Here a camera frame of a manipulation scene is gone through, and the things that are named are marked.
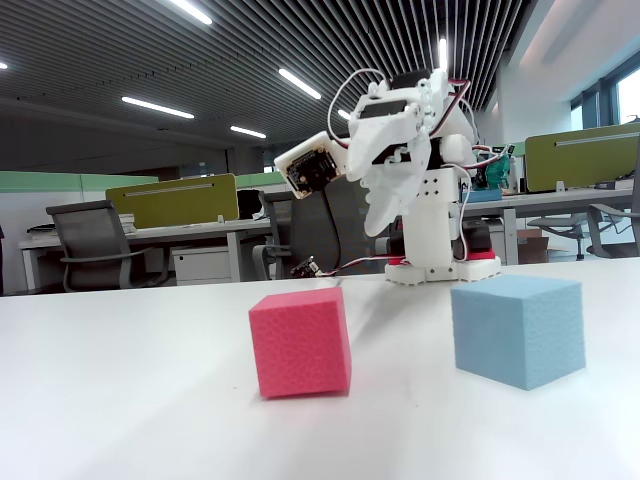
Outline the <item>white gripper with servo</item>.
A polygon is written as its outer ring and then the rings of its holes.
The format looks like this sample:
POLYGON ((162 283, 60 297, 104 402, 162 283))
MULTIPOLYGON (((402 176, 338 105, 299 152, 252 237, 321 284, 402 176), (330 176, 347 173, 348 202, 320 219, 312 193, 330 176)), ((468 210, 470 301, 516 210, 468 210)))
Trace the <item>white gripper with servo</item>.
POLYGON ((349 120, 348 181, 360 180, 369 205, 364 231, 379 235, 406 214, 431 157, 427 138, 442 135, 450 100, 447 74, 412 72, 372 82, 349 120))

